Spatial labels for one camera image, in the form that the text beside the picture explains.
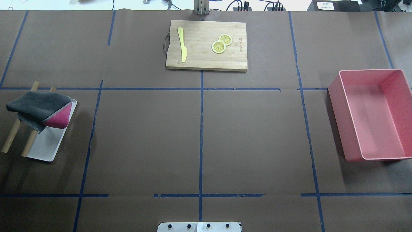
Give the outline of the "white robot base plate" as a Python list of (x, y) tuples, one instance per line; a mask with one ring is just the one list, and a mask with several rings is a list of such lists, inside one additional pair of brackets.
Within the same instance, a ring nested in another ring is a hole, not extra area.
[(158, 232), (242, 232), (242, 225), (234, 221), (168, 222), (160, 223)]

